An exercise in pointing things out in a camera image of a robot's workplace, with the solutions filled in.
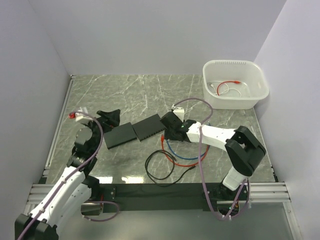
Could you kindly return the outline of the black network switch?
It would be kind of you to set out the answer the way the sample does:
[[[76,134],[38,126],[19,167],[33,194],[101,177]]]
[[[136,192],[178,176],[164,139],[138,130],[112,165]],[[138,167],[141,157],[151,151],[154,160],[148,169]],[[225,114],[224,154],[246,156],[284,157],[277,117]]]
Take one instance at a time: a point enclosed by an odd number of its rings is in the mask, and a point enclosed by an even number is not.
[[[160,116],[154,114],[132,125],[133,130],[140,142],[146,140],[166,129],[161,123]]]

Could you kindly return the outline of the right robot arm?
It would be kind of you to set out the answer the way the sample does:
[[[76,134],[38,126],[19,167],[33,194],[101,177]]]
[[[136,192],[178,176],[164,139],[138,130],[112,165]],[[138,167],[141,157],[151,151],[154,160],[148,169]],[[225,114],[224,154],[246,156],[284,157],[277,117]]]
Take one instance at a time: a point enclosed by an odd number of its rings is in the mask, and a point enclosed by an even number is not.
[[[220,195],[230,200],[238,187],[251,177],[266,155],[266,149],[245,126],[237,129],[203,125],[195,120],[182,121],[173,111],[160,122],[165,126],[165,138],[172,141],[203,143],[227,152],[232,167],[222,181]]]

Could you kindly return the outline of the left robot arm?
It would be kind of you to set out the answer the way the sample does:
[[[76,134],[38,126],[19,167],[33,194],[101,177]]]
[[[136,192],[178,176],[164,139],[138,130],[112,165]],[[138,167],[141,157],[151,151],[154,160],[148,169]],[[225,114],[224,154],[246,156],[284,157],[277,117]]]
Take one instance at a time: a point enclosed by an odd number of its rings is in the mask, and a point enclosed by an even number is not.
[[[107,201],[99,179],[90,176],[104,134],[120,124],[120,109],[97,111],[98,118],[88,114],[85,107],[69,114],[82,124],[74,141],[71,156],[56,184],[43,200],[28,214],[20,214],[14,223],[17,240],[57,240],[63,226],[85,202],[102,210]]]

